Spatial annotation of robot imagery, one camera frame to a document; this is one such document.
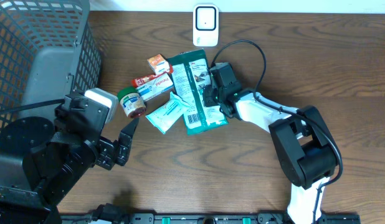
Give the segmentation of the green lid glass jar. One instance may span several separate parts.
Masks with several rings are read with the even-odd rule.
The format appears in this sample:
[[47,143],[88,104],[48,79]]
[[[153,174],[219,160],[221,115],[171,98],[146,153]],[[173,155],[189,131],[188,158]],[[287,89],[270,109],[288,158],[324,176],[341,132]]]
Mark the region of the green lid glass jar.
[[117,97],[127,117],[134,119],[146,112],[145,102],[133,86],[120,90]]

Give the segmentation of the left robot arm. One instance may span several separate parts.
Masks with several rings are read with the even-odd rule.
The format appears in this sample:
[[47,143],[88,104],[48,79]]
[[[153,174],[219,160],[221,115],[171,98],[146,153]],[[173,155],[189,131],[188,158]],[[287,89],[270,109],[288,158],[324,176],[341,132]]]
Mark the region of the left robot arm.
[[0,132],[0,223],[62,223],[57,206],[89,168],[128,161],[137,118],[111,141],[101,135],[109,107],[82,93],[13,110],[49,105],[53,121],[20,118]]

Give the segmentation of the red snack stick sachet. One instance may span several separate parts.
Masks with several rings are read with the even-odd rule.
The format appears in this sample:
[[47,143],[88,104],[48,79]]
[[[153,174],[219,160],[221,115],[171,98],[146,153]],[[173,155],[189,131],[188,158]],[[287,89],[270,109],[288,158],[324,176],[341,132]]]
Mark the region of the red snack stick sachet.
[[134,88],[137,88],[137,87],[142,86],[143,84],[145,84],[151,80],[154,80],[155,78],[158,78],[160,76],[161,76],[161,74],[159,74],[159,75],[157,75],[157,74],[145,75],[143,77],[132,79],[131,84]]

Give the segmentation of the green white wipes packet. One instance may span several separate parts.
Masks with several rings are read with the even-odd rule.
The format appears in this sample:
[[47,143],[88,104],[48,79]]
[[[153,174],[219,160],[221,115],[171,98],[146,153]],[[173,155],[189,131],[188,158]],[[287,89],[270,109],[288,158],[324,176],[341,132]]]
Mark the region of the green white wipes packet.
[[183,113],[187,134],[200,134],[228,124],[219,106],[204,106],[203,90],[211,84],[207,57],[203,49],[185,52],[168,59],[176,94],[190,107]]

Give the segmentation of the white Panadol medicine box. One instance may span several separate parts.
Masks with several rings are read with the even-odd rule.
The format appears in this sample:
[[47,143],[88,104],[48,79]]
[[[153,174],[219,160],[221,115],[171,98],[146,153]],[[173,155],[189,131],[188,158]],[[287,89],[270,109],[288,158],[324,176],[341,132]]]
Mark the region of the white Panadol medicine box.
[[143,101],[149,101],[158,95],[172,89],[172,87],[172,79],[168,74],[164,74],[143,84],[142,86],[139,86],[136,90]]

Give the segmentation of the orange small carton box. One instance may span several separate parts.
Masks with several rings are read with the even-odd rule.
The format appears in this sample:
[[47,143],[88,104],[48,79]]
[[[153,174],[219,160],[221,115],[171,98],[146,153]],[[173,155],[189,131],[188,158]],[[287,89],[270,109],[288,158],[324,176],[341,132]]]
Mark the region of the orange small carton box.
[[148,64],[156,75],[173,73],[172,65],[161,55],[155,55],[148,60]]

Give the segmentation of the teal white tissue pack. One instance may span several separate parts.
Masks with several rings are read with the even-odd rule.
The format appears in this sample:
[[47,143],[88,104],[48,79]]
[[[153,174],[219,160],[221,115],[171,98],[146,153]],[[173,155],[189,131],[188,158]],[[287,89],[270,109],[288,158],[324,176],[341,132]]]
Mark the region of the teal white tissue pack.
[[146,115],[147,120],[163,134],[190,108],[190,104],[173,92],[169,101],[152,113]]

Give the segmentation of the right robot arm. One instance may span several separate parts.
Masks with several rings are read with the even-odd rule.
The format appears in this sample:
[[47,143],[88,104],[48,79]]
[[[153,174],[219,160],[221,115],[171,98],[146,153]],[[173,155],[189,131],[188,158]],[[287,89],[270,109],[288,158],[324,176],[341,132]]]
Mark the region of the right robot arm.
[[327,185],[343,173],[340,150],[314,106],[287,107],[259,92],[243,89],[231,64],[214,63],[204,104],[219,106],[228,118],[252,123],[268,132],[283,173],[291,182],[287,215],[293,223],[317,223]]

